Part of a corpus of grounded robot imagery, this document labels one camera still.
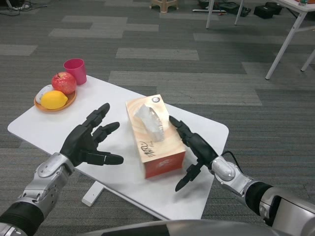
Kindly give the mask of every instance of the red apple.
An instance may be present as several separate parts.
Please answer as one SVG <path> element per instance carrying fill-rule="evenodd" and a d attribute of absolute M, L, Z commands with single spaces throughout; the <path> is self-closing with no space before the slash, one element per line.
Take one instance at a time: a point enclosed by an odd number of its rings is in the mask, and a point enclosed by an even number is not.
<path fill-rule="evenodd" d="M 77 82 L 73 75 L 68 72 L 59 72 L 51 80 L 54 90 L 63 92 L 64 94 L 71 94 L 77 87 Z"/>

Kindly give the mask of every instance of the yellow lemon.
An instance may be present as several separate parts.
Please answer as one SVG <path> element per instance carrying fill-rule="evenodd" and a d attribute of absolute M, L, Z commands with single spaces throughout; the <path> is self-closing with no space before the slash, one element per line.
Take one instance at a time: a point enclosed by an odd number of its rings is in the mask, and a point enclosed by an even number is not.
<path fill-rule="evenodd" d="M 63 107 L 68 98 L 60 91 L 50 91 L 45 93 L 40 101 L 40 104 L 49 110 L 58 109 Z"/>

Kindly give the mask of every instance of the white tissue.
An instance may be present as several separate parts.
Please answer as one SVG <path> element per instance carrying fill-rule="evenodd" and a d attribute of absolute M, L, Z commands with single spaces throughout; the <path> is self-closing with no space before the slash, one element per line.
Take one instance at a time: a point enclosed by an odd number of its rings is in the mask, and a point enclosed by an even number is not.
<path fill-rule="evenodd" d="M 142 120 L 153 142 L 161 142 L 164 140 L 162 122 L 151 107 L 147 107 L 143 104 L 136 112 L 135 116 Z"/>

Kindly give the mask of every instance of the fruit plate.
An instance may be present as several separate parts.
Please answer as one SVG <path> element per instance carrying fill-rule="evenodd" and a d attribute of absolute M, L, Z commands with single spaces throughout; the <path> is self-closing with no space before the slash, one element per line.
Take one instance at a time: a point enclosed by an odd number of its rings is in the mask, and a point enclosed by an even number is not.
<path fill-rule="evenodd" d="M 39 110 L 41 110 L 43 112 L 58 112 L 58 111 L 62 111 L 63 109 L 66 109 L 68 106 L 70 106 L 74 102 L 74 100 L 75 100 L 75 98 L 77 96 L 77 93 L 76 93 L 76 91 L 74 91 L 73 93 L 71 93 L 69 95 L 66 95 L 66 96 L 67 96 L 68 100 L 65 103 L 65 105 L 63 107 L 60 107 L 60 108 L 57 108 L 57 109 L 50 110 L 50 109 L 44 108 L 42 105 L 40 105 L 38 102 L 36 102 L 36 97 L 34 98 L 34 105 Z"/>

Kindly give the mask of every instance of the pink cup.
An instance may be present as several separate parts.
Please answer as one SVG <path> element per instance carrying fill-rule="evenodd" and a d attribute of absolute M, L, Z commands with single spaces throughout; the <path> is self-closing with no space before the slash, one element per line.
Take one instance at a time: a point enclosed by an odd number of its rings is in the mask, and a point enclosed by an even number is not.
<path fill-rule="evenodd" d="M 67 60 L 63 66 L 68 73 L 75 77 L 77 85 L 82 85 L 87 81 L 85 64 L 82 59 L 74 58 Z"/>

